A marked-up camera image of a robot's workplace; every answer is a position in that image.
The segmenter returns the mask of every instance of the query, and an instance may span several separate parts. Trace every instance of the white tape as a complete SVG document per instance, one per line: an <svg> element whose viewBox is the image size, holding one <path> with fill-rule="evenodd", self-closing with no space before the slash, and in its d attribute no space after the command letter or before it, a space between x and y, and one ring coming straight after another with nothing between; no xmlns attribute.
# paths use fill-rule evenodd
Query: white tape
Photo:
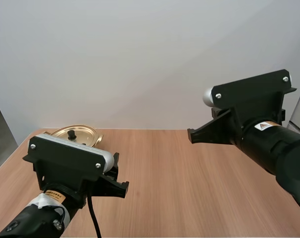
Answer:
<svg viewBox="0 0 300 238"><path fill-rule="evenodd" d="M64 229L66 229L67 226L70 224L70 214L67 211L67 209L61 203L59 203L58 201L56 201L53 198L49 197L48 195L46 195L44 193L40 193L39 196L32 199L26 207L31 206L32 204L38 206L38 209L41 209L45 206L59 206L59 207L64 208L64 211L65 211L65 217L64 217L64 220L63 220ZM55 211L60 215L63 214L63 210L60 209L60 208L55 208Z"/></svg>

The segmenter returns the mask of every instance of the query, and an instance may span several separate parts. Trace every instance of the white roller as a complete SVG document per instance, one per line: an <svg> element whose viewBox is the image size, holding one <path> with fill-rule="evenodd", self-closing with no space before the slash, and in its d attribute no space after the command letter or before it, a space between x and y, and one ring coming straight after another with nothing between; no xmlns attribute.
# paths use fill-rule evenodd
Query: white roller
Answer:
<svg viewBox="0 0 300 238"><path fill-rule="evenodd" d="M203 95L204 103L211 108L215 106L213 102L213 97L211 96L212 89L213 88L208 88Z"/></svg>

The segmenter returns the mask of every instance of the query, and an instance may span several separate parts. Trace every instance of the wooden tabletop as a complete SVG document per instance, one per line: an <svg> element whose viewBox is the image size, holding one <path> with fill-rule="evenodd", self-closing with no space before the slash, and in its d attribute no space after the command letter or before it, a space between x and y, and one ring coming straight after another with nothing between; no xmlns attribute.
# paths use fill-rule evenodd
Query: wooden tabletop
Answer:
<svg viewBox="0 0 300 238"><path fill-rule="evenodd" d="M125 199L93 198L103 237L300 237L299 207L236 147L192 145L184 130L101 131L130 182ZM27 142L0 167L0 231L39 194ZM63 236L96 236L87 206Z"/></svg>

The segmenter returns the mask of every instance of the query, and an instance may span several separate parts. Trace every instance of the silver screw head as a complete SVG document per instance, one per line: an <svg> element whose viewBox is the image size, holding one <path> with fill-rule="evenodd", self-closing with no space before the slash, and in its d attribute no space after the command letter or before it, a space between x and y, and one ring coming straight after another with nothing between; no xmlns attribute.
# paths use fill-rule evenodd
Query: silver screw head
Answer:
<svg viewBox="0 0 300 238"><path fill-rule="evenodd" d="M55 227L58 231L61 231L61 230L62 230L62 225L61 225L61 223L60 223L58 220L54 220L54 221L53 221L53 225L54 225L54 227Z"/></svg>

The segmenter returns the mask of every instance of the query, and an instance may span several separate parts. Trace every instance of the metal bolt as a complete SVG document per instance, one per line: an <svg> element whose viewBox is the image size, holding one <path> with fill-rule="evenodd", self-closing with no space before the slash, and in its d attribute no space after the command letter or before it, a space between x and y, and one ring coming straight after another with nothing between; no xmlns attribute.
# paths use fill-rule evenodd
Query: metal bolt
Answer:
<svg viewBox="0 0 300 238"><path fill-rule="evenodd" d="M11 223L11 224L6 228L6 231L7 231L7 232L10 232L10 231L12 231L13 229L15 229L18 225L19 225L19 222L18 222L18 221L15 221L15 222Z"/></svg>
<svg viewBox="0 0 300 238"><path fill-rule="evenodd" d="M58 220L54 220L54 221L53 221L53 225L54 225L54 227L55 227L58 231L61 231L61 230L62 230L62 225L61 225L61 223L60 223Z"/></svg>

